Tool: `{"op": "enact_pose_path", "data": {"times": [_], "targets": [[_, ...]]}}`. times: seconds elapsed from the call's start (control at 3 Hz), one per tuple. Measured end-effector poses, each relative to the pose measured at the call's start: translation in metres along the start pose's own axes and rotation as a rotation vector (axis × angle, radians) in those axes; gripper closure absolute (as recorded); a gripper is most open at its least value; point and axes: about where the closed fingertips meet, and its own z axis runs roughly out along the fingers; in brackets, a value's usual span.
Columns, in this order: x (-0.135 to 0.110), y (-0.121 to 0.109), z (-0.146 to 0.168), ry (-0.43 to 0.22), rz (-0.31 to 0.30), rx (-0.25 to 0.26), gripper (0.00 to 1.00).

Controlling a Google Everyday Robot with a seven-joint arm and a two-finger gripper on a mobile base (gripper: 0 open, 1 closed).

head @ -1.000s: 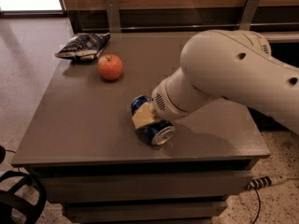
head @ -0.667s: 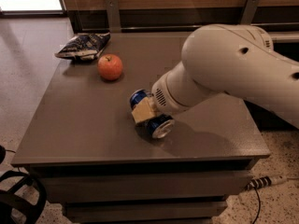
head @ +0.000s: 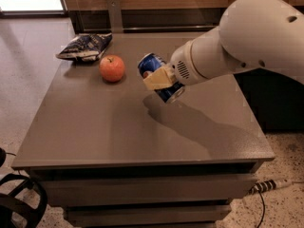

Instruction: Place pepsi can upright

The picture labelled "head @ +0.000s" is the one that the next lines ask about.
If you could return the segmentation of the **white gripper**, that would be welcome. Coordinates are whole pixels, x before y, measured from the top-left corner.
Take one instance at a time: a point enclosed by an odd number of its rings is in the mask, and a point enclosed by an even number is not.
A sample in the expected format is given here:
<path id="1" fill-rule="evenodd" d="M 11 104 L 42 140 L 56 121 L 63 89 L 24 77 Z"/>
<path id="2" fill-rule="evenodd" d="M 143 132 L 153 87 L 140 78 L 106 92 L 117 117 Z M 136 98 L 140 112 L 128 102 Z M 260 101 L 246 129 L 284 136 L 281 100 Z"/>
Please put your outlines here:
<path id="1" fill-rule="evenodd" d="M 165 64 L 143 78 L 149 90 L 157 90 L 172 86 L 178 79 L 185 86 L 195 85 L 200 75 L 194 67 L 191 56 L 192 42 L 188 41 L 179 47 L 171 56 L 170 64 Z"/>

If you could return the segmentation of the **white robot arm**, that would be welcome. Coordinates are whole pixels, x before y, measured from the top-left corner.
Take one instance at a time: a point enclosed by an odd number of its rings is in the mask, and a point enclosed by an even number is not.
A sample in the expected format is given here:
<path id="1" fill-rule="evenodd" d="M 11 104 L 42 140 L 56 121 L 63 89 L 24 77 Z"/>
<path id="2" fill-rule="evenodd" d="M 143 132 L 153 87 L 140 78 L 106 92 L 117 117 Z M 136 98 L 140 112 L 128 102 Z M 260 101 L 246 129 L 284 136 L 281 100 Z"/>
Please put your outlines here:
<path id="1" fill-rule="evenodd" d="M 304 14 L 282 0 L 236 0 L 216 28 L 177 48 L 143 81 L 155 90 L 257 68 L 304 83 Z"/>

